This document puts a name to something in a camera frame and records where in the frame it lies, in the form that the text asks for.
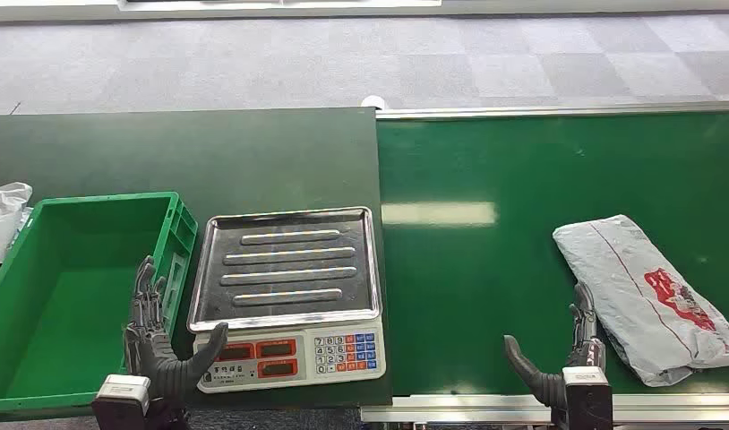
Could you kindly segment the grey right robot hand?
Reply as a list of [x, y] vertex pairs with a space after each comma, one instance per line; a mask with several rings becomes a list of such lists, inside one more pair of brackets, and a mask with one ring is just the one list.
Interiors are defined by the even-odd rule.
[[[597, 337], [597, 317], [592, 293], [579, 282], [574, 287], [574, 296], [574, 302], [569, 305], [573, 317], [573, 343], [565, 366], [596, 366], [604, 371], [605, 344]], [[547, 407], [565, 409], [563, 373], [541, 372], [524, 356], [514, 336], [504, 334], [502, 338], [508, 361], [534, 397]]]

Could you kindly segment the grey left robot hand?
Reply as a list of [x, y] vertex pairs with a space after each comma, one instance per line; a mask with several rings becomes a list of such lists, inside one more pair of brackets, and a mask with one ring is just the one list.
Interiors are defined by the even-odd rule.
[[152, 400], [180, 400], [196, 387], [226, 346], [228, 324], [216, 325], [205, 347], [187, 360], [179, 359], [163, 322], [160, 290], [167, 279], [153, 279], [154, 275], [154, 258], [148, 255], [135, 272], [129, 323], [124, 328], [125, 368], [150, 380]]

